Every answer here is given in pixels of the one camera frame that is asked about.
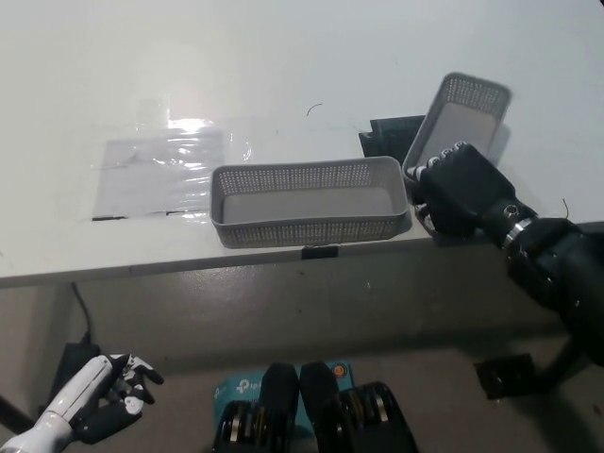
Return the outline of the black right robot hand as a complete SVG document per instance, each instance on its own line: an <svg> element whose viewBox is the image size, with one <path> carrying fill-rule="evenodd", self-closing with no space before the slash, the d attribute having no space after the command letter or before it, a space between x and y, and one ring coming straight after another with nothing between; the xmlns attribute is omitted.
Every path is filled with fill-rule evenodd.
<svg viewBox="0 0 604 453"><path fill-rule="evenodd" d="M457 142L404 171L435 230L466 238L477 230L501 247L514 226L537 212L521 202L510 181L475 146Z"/></svg>

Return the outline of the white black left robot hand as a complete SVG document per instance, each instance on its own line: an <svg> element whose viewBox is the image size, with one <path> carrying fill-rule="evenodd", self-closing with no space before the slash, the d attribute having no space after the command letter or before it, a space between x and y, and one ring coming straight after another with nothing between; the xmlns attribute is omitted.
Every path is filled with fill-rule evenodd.
<svg viewBox="0 0 604 453"><path fill-rule="evenodd" d="M143 359L98 355L63 386L43 413L67 424L69 441L95 445L136 423L143 407L155 403L147 381L161 385L164 378Z"/></svg>

